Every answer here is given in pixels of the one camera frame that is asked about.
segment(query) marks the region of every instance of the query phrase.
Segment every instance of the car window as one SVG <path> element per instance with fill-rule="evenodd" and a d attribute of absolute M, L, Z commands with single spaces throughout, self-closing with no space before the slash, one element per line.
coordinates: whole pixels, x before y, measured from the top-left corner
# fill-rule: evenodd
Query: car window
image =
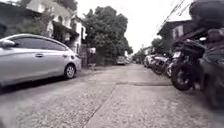
<path fill-rule="evenodd" d="M 65 51 L 66 48 L 55 42 L 39 39 L 39 38 L 18 38 L 12 40 L 17 45 L 17 48 L 29 48 L 29 49 L 46 49 L 46 50 L 57 50 Z"/>
<path fill-rule="evenodd" d="M 57 44 L 53 41 L 44 40 L 44 42 L 46 43 L 45 45 L 47 45 L 48 50 L 57 50 L 57 51 L 66 51 L 67 50 L 64 46 Z"/>
<path fill-rule="evenodd" d="M 45 47 L 43 40 L 38 38 L 17 38 L 13 39 L 17 48 L 42 49 Z"/>

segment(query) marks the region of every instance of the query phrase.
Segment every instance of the green tree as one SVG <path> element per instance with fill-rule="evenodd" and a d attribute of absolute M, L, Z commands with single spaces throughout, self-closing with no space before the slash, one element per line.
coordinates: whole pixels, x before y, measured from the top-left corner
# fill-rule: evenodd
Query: green tree
<path fill-rule="evenodd" d="M 48 15 L 42 15 L 34 19 L 24 19 L 22 23 L 10 27 L 7 35 L 30 33 L 35 35 L 47 36 L 46 28 L 50 21 Z"/>
<path fill-rule="evenodd" d="M 101 56 L 115 60 L 125 51 L 133 53 L 124 36 L 128 19 L 123 14 L 117 14 L 112 7 L 97 7 L 95 12 L 90 10 L 84 22 L 87 25 L 86 40 Z"/>

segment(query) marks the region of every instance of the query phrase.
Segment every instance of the building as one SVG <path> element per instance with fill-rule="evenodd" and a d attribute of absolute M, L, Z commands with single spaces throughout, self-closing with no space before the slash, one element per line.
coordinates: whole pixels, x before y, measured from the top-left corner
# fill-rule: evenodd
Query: building
<path fill-rule="evenodd" d="M 65 43 L 75 53 L 80 53 L 85 39 L 85 27 L 77 17 L 77 2 L 74 0 L 30 0 L 27 9 L 47 13 L 52 17 L 48 23 L 49 37 Z"/>
<path fill-rule="evenodd" d="M 161 28 L 157 35 L 162 37 L 166 51 L 176 42 L 186 39 L 197 39 L 204 35 L 205 29 L 197 26 L 192 20 L 169 21 Z"/>
<path fill-rule="evenodd" d="M 0 38 L 2 38 L 20 33 L 19 26 L 22 26 L 24 22 L 41 17 L 41 14 L 22 7 L 0 3 L 0 17 Z"/>

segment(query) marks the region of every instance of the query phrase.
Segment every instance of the silver car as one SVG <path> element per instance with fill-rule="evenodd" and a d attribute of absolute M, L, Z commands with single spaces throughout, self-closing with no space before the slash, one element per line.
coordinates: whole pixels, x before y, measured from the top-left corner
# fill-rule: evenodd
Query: silver car
<path fill-rule="evenodd" d="M 79 57 L 56 40 L 32 34 L 0 39 L 1 87 L 62 75 L 72 79 L 79 70 Z"/>
<path fill-rule="evenodd" d="M 126 65 L 127 61 L 124 56 L 118 56 L 116 63 L 117 65 Z"/>

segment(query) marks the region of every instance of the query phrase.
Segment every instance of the sky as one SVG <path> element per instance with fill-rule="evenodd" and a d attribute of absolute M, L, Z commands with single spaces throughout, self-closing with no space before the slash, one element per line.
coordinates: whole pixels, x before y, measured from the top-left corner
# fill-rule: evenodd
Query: sky
<path fill-rule="evenodd" d="M 188 9 L 181 16 L 177 14 L 191 1 L 185 0 L 181 9 L 172 15 L 170 20 L 190 19 Z M 94 10 L 97 6 L 111 6 L 118 13 L 125 15 L 128 18 L 128 28 L 125 36 L 134 52 L 137 52 L 140 48 L 151 45 L 159 26 L 180 0 L 77 0 L 77 2 L 80 17 L 83 17 L 84 13 L 88 13 L 90 9 Z"/>

